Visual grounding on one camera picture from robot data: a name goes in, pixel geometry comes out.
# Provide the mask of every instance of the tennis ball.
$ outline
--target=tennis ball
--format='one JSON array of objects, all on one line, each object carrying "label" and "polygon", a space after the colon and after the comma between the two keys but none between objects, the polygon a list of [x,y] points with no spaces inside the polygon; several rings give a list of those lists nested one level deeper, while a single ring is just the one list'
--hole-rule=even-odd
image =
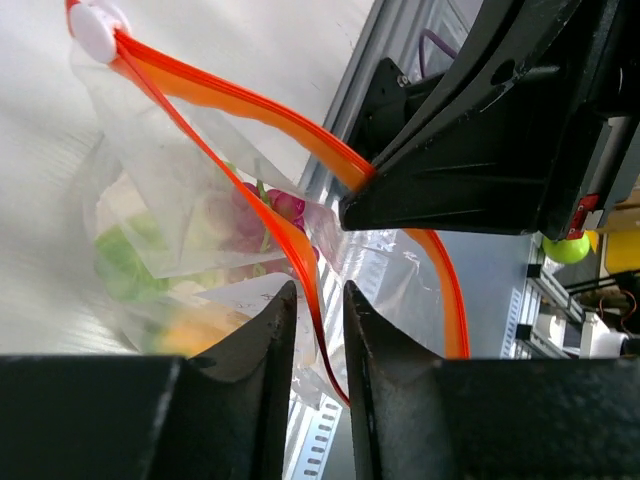
[{"label": "tennis ball", "polygon": [[560,240],[554,242],[547,237],[542,239],[544,253],[554,262],[570,265],[578,263],[589,253],[589,237],[584,235],[575,240]]}]

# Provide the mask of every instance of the white bag clip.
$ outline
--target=white bag clip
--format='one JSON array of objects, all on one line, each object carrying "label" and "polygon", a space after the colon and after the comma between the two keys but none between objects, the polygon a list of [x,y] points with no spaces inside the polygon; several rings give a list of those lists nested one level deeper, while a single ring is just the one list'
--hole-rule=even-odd
[{"label": "white bag clip", "polygon": [[84,51],[100,63],[111,63],[117,57],[114,31],[131,31],[122,10],[107,0],[74,5],[69,11],[69,25]]}]

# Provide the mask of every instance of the white paper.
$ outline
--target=white paper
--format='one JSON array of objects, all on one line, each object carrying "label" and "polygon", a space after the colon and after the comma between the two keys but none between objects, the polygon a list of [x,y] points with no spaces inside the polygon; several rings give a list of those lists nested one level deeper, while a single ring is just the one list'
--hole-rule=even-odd
[{"label": "white paper", "polygon": [[[270,273],[213,290],[207,290],[197,296],[233,308],[253,318],[264,310],[289,280],[293,280],[293,278],[287,274]],[[297,281],[296,289],[298,292],[298,323],[296,325],[294,363],[298,366],[308,367],[315,362],[316,339],[311,323],[311,312],[309,311],[302,286]]]}]

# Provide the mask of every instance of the ziplock bag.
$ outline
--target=ziplock bag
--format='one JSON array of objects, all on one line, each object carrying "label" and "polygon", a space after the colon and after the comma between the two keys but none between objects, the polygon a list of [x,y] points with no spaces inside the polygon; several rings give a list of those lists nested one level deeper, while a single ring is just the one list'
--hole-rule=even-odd
[{"label": "ziplock bag", "polygon": [[[370,235],[342,232],[330,209],[299,190],[291,159],[274,159],[255,139],[277,129],[268,138],[287,146],[280,152],[304,147],[350,189],[375,175],[373,167],[292,110],[136,41],[113,5],[66,6],[70,32],[92,57],[77,51],[74,70],[105,134],[94,152],[85,216],[98,274],[126,312],[125,332],[142,351],[196,354],[294,278],[298,330],[313,332],[296,342],[294,376],[315,371],[348,405],[327,350],[317,265],[326,262],[347,280],[350,262],[336,246],[350,235],[351,251],[370,250]],[[440,281],[443,353],[466,358],[464,304],[446,249],[435,232],[406,233]],[[399,265],[399,286],[421,285],[416,256],[394,252],[393,244],[376,253]],[[316,347],[324,370],[314,370]]]}]

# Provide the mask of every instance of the orange zipper seal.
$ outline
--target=orange zipper seal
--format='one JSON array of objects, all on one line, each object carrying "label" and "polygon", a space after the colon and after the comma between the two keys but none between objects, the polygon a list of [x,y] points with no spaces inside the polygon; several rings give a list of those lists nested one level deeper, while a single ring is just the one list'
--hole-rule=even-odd
[{"label": "orange zipper seal", "polygon": [[[80,3],[79,0],[65,1],[67,13],[73,5]],[[136,41],[122,31],[116,30],[115,39],[118,58],[110,67],[141,88],[169,115],[176,126],[216,163],[246,198],[283,249],[303,285],[329,381],[340,398],[349,405],[349,399],[338,384],[329,362],[318,302],[315,275],[317,264],[308,238],[253,195],[190,127],[166,96],[179,97],[195,105],[217,108],[231,115],[252,118],[278,128],[316,155],[352,190],[360,188],[374,176],[375,169],[331,133],[291,109],[179,62]],[[464,301],[446,248],[434,231],[405,231],[424,248],[440,279],[445,313],[445,354],[448,358],[468,358],[470,351]]]},{"label": "orange zipper seal", "polygon": [[[357,190],[376,174],[373,166],[349,146],[297,112],[158,52],[121,31],[116,31],[116,40],[141,63],[164,94],[279,129],[313,153],[350,190]],[[127,76],[118,60],[110,66]],[[440,280],[444,299],[445,355],[447,358],[469,358],[464,299],[444,244],[433,230],[405,231],[425,250]]]}]

